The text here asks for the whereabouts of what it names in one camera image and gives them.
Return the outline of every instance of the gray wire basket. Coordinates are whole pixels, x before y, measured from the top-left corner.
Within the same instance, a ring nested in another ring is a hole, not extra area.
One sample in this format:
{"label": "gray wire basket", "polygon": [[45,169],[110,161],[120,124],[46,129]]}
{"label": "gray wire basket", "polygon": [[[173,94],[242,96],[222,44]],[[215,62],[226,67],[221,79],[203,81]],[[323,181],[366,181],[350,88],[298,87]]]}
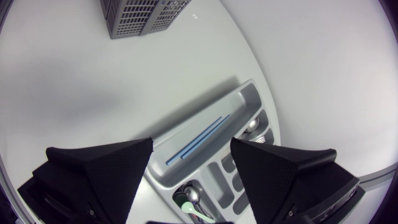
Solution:
{"label": "gray wire basket", "polygon": [[191,0],[101,0],[111,39],[169,28]]}

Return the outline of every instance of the utensil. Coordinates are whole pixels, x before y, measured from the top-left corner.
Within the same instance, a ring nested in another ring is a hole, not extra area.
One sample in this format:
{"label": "utensil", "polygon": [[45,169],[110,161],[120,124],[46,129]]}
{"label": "utensil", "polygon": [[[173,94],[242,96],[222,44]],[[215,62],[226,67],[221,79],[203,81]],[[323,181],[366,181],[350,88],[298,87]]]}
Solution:
{"label": "utensil", "polygon": [[192,204],[197,206],[197,210],[202,213],[205,214],[207,217],[209,218],[213,218],[200,204],[200,194],[198,192],[197,189],[195,189],[194,187],[188,186],[184,188],[184,193],[187,195],[189,201],[192,202]]}
{"label": "utensil", "polygon": [[249,126],[246,128],[246,133],[251,133],[258,128],[260,124],[259,118],[255,118],[254,120],[250,121]]}
{"label": "utensil", "polygon": [[266,141],[266,138],[264,136],[261,136],[261,138],[256,140],[256,142],[258,142],[258,143],[264,143],[265,141]]}
{"label": "utensil", "polygon": [[203,219],[204,221],[206,221],[208,223],[216,223],[211,218],[209,218],[206,215],[196,211],[191,202],[184,202],[184,204],[182,204],[182,206],[181,206],[181,211],[184,212],[184,213],[187,213],[187,214],[189,214],[189,213],[190,214],[194,214],[197,217]]}
{"label": "utensil", "polygon": [[196,215],[194,215],[194,214],[188,214],[188,215],[193,220],[194,224],[203,223],[203,220],[201,218],[197,217]]}

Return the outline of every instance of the blue strip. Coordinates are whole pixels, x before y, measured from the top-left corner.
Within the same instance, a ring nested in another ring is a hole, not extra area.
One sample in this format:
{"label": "blue strip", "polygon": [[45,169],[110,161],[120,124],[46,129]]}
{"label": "blue strip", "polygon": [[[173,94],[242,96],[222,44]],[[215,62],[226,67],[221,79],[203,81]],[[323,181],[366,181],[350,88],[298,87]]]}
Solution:
{"label": "blue strip", "polygon": [[226,119],[229,117],[226,116],[224,118],[224,120],[222,120],[220,123],[217,124],[217,126],[215,126],[213,128],[213,130],[211,130],[209,133],[207,133],[207,135],[205,137],[203,137],[196,145],[194,145],[188,152],[186,152],[184,155],[181,156],[181,159],[185,159],[187,158],[187,156],[189,156],[191,153],[193,153],[202,143],[204,143],[214,132],[217,131],[217,129],[219,127],[221,127],[221,125],[226,121]]}
{"label": "blue strip", "polygon": [[198,141],[200,141],[200,139],[202,139],[204,136],[206,136],[206,134],[208,134],[208,131],[211,130],[211,128],[213,128],[213,126],[215,124],[217,124],[217,122],[222,118],[222,116],[220,116],[215,122],[213,122],[213,124],[211,124],[209,127],[207,127],[202,133],[200,133],[194,140],[192,140],[190,143],[188,143],[183,149],[181,149],[178,153],[176,153],[176,155],[174,155],[173,157],[171,157],[167,162],[166,165],[171,165],[171,163],[173,163],[176,159],[178,159],[180,156],[182,156],[184,153],[186,153],[192,146],[194,146],[196,143],[198,143]]}

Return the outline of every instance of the spoon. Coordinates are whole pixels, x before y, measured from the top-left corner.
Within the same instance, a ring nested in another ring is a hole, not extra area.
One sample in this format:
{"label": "spoon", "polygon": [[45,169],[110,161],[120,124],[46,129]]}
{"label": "spoon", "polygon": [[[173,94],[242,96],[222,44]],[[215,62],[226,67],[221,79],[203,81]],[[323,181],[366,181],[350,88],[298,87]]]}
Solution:
{"label": "spoon", "polygon": [[257,127],[260,124],[260,120],[258,118],[255,118],[254,120],[250,121],[249,126],[246,128],[245,132],[246,133],[251,133],[254,130],[257,129]]}
{"label": "spoon", "polygon": [[181,206],[181,211],[184,213],[191,213],[196,215],[197,217],[203,219],[204,221],[208,222],[208,223],[216,223],[214,220],[212,220],[211,218],[207,217],[206,215],[198,212],[195,210],[195,208],[193,207],[193,204],[191,202],[184,202],[184,204]]}
{"label": "spoon", "polygon": [[197,206],[197,210],[200,213],[204,213],[207,217],[213,218],[211,217],[211,215],[199,204],[200,202],[200,194],[198,193],[198,191],[191,186],[185,187],[184,188],[184,193],[187,195],[189,201],[192,202],[192,204]]}

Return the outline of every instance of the black fabric cover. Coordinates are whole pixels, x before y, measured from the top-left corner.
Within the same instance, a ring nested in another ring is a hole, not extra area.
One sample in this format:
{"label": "black fabric cover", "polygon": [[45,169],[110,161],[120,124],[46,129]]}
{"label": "black fabric cover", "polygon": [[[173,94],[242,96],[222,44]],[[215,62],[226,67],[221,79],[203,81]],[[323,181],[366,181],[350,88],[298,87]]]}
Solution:
{"label": "black fabric cover", "polygon": [[292,150],[235,138],[231,140],[231,154],[257,223],[273,221],[298,174],[336,158],[333,149]]}
{"label": "black fabric cover", "polygon": [[125,223],[153,150],[152,139],[87,147],[50,147],[49,162],[87,177],[113,223]]}

